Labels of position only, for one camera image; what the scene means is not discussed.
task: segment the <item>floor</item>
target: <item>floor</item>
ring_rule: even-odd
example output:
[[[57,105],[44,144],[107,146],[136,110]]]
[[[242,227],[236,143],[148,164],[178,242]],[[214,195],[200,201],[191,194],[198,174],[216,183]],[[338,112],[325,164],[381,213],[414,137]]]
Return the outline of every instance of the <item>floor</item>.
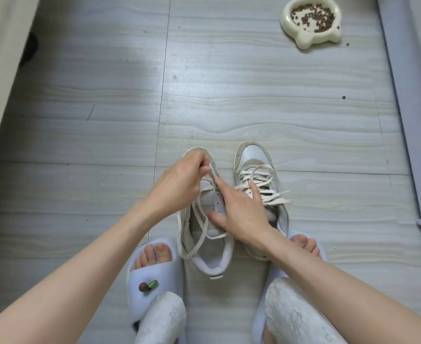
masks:
[[[288,1],[41,1],[40,49],[0,130],[0,311],[190,147],[230,182],[250,139],[292,190],[291,227],[421,315],[421,235],[376,1],[335,0],[342,42],[305,52],[280,27]],[[144,242],[176,234],[168,217]],[[266,268],[240,245],[223,279],[186,264],[189,342],[247,343]],[[80,343],[133,342],[124,279]]]

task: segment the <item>white patterned pants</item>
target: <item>white patterned pants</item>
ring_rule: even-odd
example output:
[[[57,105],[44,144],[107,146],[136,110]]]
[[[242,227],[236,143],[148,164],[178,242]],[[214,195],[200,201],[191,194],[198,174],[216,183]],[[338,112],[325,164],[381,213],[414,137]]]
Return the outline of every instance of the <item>white patterned pants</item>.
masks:
[[[265,305],[266,325],[278,344],[346,344],[288,277],[271,283]],[[135,344],[173,344],[186,322],[185,305],[178,295],[157,296],[140,322]]]

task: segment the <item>white sneaker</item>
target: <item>white sneaker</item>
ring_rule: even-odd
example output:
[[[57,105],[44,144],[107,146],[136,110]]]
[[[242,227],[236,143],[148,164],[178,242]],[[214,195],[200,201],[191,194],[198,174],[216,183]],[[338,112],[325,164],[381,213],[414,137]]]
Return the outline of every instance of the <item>white sneaker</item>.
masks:
[[[269,223],[287,236],[289,219],[285,204],[291,204],[292,200],[282,198],[282,195],[289,191],[280,191],[276,168],[265,148],[253,141],[240,144],[234,157],[233,173],[236,182],[235,188],[244,191],[249,197],[252,197],[252,190],[248,181],[252,180],[257,185]],[[257,249],[247,245],[244,245],[244,248],[256,259],[268,260]]]
[[[208,210],[214,210],[223,216],[227,214],[225,202],[214,181],[214,176],[219,176],[214,158],[201,147],[195,147],[188,152],[192,150],[205,153],[210,160],[212,174],[202,178],[201,193],[198,198],[191,206],[178,213],[179,255],[184,260],[191,260],[211,279],[219,279],[223,277],[231,262],[234,238],[223,228],[210,222],[205,214]]]

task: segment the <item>pet bowl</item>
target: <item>pet bowl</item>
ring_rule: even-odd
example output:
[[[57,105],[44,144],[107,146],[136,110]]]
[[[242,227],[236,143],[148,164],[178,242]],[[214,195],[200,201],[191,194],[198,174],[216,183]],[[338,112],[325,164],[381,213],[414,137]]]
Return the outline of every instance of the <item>pet bowl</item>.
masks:
[[[292,0],[282,11],[281,25],[300,49],[341,40],[341,10],[333,0]]]

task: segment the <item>shoelace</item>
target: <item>shoelace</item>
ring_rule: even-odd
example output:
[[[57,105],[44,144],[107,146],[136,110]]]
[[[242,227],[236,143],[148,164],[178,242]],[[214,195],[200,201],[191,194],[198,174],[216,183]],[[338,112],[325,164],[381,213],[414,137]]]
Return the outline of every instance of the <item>shoelace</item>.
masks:
[[[196,217],[196,220],[198,221],[198,224],[201,227],[202,234],[200,238],[198,239],[197,243],[195,244],[194,248],[192,248],[190,252],[187,252],[185,250],[184,243],[183,243],[184,231],[190,228],[190,217],[187,216],[184,218],[185,225],[182,229],[182,219],[180,218],[180,213],[177,213],[178,226],[179,226],[178,251],[179,251],[180,257],[182,257],[184,260],[190,259],[197,253],[197,251],[200,249],[200,247],[204,243],[204,239],[206,239],[206,236],[207,236],[207,231],[209,229],[209,219],[201,206],[201,196],[203,192],[217,190],[217,186],[215,185],[215,178],[212,173],[210,174],[210,177],[212,179],[212,186],[205,187],[201,190],[198,198],[196,199],[196,201],[198,202],[198,208],[196,208],[195,202],[191,203],[191,208],[193,210],[194,216]],[[200,213],[202,214],[203,217],[205,217],[204,221],[202,220]],[[225,232],[216,237],[212,237],[211,239],[220,239],[222,237],[226,237],[227,235],[228,233]]]
[[[278,193],[277,191],[271,189],[272,186],[269,184],[274,181],[274,174],[275,171],[269,164],[262,164],[258,166],[254,164],[247,164],[239,170],[239,178],[241,179],[241,184],[236,186],[235,189],[244,191],[244,193],[252,198],[252,190],[248,185],[249,180],[252,180],[259,188],[261,200],[264,206],[291,204],[291,199],[282,197],[283,194],[290,191]]]

